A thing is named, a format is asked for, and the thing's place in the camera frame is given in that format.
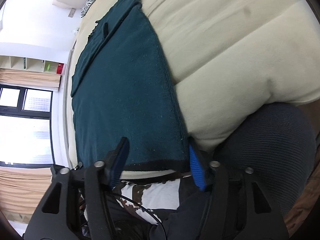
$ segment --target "dark trousers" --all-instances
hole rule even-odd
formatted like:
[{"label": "dark trousers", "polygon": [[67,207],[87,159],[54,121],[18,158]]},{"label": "dark trousers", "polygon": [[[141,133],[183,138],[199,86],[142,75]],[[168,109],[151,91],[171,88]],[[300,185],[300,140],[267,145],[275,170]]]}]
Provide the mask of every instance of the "dark trousers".
[{"label": "dark trousers", "polygon": [[303,113],[273,103],[248,116],[213,158],[227,167],[253,168],[284,215],[304,190],[315,152],[315,135]]}]

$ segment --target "green object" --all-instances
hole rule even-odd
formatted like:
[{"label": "green object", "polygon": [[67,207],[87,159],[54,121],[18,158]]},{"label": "green object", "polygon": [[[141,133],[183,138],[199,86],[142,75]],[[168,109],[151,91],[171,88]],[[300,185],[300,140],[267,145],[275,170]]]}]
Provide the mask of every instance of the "green object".
[{"label": "green object", "polygon": [[103,160],[122,136],[127,171],[189,171],[183,123],[158,37],[141,0],[118,0],[98,21],[72,77],[78,161]]}]

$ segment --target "beige bedsheet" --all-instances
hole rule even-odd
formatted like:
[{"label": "beige bedsheet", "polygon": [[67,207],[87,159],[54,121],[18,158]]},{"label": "beige bedsheet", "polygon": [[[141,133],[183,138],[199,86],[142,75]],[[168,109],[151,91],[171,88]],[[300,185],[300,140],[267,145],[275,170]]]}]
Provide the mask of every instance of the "beige bedsheet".
[{"label": "beige bedsheet", "polygon": [[[71,76],[87,37],[117,0],[83,18]],[[320,26],[305,0],[142,0],[167,58],[190,135],[213,150],[264,103],[320,98]],[[77,163],[71,98],[69,155]],[[125,178],[162,173],[133,173]]]}]

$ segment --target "window frame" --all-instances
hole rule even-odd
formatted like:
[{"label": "window frame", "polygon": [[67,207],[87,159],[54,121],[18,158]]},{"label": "window frame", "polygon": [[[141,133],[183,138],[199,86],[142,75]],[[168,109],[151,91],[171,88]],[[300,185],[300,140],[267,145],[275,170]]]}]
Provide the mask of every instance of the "window frame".
[{"label": "window frame", "polygon": [[[0,96],[1,96],[2,88],[17,89],[17,90],[20,90],[20,93],[19,93],[19,97],[18,97],[17,107],[0,106],[0,115],[12,116],[12,117],[30,118],[30,119],[45,119],[45,120],[49,120],[52,162],[53,162],[53,164],[55,164],[54,152],[53,152],[53,143],[52,143],[52,124],[51,124],[53,92],[52,91],[48,91],[48,90],[41,90],[41,89],[34,89],[34,88],[26,88],[26,87],[20,87],[20,86],[10,86],[10,85],[2,85],[2,84],[0,84]],[[26,92],[27,92],[28,89],[51,92],[50,111],[49,112],[23,110],[24,101],[25,101],[25,97],[26,97],[26,94],[27,94]],[[25,163],[5,164],[5,162],[0,161],[0,167],[39,169],[39,168],[50,168],[51,166],[52,166],[52,164],[25,164]]]}]

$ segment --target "silver bolt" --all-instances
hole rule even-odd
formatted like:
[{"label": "silver bolt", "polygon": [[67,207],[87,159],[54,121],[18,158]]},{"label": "silver bolt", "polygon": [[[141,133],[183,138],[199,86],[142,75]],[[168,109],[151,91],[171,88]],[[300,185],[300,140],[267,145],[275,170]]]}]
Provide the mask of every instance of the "silver bolt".
[{"label": "silver bolt", "polygon": [[69,168],[62,168],[61,170],[60,170],[60,174],[68,174],[69,173]]},{"label": "silver bolt", "polygon": [[104,162],[103,161],[97,161],[97,162],[94,163],[94,166],[96,168],[100,168],[100,167],[104,166]]},{"label": "silver bolt", "polygon": [[218,167],[220,167],[220,162],[212,161],[209,163],[209,165],[213,168],[218,168]]},{"label": "silver bolt", "polygon": [[250,167],[247,167],[245,170],[244,170],[246,173],[248,174],[252,174],[254,172],[254,169],[253,168],[250,168]]}]

